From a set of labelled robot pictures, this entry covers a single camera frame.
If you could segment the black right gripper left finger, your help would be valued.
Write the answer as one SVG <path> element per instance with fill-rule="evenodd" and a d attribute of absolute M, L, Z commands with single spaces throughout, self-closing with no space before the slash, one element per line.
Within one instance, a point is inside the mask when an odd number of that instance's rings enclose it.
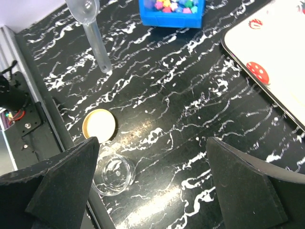
<path fill-rule="evenodd" d="M 2 229 L 79 229 L 99 142 L 91 137 L 49 159 L 0 177 Z"/>

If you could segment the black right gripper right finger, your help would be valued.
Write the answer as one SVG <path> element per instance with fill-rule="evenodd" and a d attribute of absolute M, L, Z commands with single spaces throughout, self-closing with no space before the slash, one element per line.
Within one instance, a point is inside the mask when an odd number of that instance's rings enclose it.
<path fill-rule="evenodd" d="M 305 176 L 210 137 L 206 143 L 227 229 L 303 229 Z"/>

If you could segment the blue bin of star candies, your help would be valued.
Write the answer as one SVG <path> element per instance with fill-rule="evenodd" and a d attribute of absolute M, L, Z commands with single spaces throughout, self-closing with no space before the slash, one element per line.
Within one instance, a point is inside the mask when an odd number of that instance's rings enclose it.
<path fill-rule="evenodd" d="M 204 0 L 140 0 L 143 25 L 168 28 L 201 28 Z"/>

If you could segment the clear plastic scoop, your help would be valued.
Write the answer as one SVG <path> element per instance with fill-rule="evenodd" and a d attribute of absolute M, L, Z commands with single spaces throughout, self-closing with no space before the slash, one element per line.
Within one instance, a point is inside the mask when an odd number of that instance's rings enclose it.
<path fill-rule="evenodd" d="M 111 60 L 107 54 L 96 21 L 100 2 L 98 0 L 66 0 L 65 2 L 72 16 L 83 26 L 100 70 L 103 73 L 111 71 Z"/>

